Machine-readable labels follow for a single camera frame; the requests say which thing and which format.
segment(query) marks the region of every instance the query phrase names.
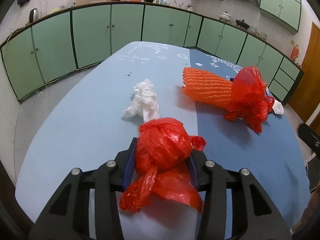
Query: orange foam net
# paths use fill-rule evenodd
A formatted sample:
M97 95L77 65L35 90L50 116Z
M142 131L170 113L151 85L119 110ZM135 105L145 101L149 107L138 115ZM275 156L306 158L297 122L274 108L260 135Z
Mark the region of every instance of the orange foam net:
M211 104L228 110L231 102L232 82L205 70L183 69L183 93L194 101Z

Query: gray floor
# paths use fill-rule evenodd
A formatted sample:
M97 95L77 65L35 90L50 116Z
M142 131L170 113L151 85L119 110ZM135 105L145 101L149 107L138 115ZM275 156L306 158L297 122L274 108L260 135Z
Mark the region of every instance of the gray floor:
M62 81L47 87L21 104L14 139L14 166L16 177L18 177L23 159L30 143L44 120L61 101L61 99L91 70L92 69L88 69L63 79ZM298 126L302 123L302 120L289 105L284 107L284 113L297 134ZM306 164L311 157L311 150L298 137L297 139Z

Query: white crumpled tissue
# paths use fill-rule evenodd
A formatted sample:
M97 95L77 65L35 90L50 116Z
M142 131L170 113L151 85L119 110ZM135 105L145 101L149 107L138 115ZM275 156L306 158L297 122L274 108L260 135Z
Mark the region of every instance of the white crumpled tissue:
M144 122L160 118L157 94L153 91L153 84L150 80L136 84L133 87L134 98L132 103L124 110L124 117L129 118L135 115L143 117Z
M283 106L282 104L275 100L275 103L273 104L273 107L272 107L273 111L275 112L275 114L281 114L283 115L284 114L284 110L283 110Z

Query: orange thermos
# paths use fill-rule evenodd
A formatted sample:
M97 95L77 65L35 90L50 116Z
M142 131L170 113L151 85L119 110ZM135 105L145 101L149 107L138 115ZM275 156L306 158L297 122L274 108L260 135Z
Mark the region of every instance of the orange thermos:
M292 49L292 52L291 52L291 56L290 56L290 59L293 61L293 62L296 62L296 58L299 57L299 46L296 45L293 47Z

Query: light blue tablecloth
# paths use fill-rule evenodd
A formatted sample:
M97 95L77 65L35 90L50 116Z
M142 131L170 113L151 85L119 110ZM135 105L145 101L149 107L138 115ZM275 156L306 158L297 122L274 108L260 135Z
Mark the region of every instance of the light blue tablecloth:
M60 101L33 139L17 181L16 199L31 220L36 221L72 168L96 169L127 149L139 135L142 118L126 120L122 110L132 100L133 86L149 78L161 117L174 117L183 122L188 134L203 136L208 142L206 155L224 168L249 168L291 227L307 206L309 193L299 145L288 120L269 116L260 135L241 120L225 121L222 110L195 103L181 93L185 66L223 77L234 77L238 68L196 50L132 42L91 71ZM92 200L93 194L90 225L94 224ZM158 200L139 214L120 212L128 240L193 239L196 217L196 211L188 206Z

